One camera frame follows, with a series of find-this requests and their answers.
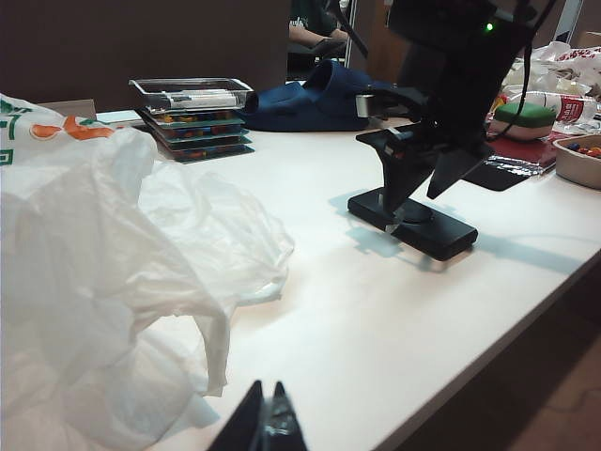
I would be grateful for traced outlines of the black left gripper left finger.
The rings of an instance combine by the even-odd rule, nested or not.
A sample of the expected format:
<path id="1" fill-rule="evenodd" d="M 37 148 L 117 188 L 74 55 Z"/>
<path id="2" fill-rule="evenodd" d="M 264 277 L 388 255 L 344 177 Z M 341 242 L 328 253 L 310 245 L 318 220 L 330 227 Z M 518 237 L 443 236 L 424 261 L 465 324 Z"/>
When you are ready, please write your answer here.
<path id="1" fill-rule="evenodd" d="M 263 406 L 261 381 L 254 381 L 221 432 L 221 450 L 256 450 Z"/>

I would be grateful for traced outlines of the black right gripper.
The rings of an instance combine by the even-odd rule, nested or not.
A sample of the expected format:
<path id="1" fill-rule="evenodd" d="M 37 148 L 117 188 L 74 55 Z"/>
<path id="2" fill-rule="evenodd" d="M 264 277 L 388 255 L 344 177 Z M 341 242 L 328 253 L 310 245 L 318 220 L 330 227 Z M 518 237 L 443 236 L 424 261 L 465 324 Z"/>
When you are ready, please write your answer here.
<path id="1" fill-rule="evenodd" d="M 422 204 L 404 204 L 427 179 L 426 195 L 436 198 L 485 160 L 485 116 L 522 42 L 471 41 L 454 49 L 411 43 L 395 88 L 372 88 L 381 105 L 403 107 L 411 123 L 392 130 L 362 133 L 357 140 L 377 151 L 384 187 L 379 200 L 390 222 L 432 220 Z"/>

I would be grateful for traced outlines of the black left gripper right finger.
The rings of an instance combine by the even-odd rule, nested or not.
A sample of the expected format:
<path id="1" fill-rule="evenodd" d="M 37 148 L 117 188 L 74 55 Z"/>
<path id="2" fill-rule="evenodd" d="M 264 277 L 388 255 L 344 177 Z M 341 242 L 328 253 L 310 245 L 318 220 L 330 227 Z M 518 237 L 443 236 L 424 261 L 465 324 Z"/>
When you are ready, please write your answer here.
<path id="1" fill-rule="evenodd" d="M 264 406 L 262 416 L 263 450 L 307 450 L 296 411 L 284 385 L 277 381 Z"/>

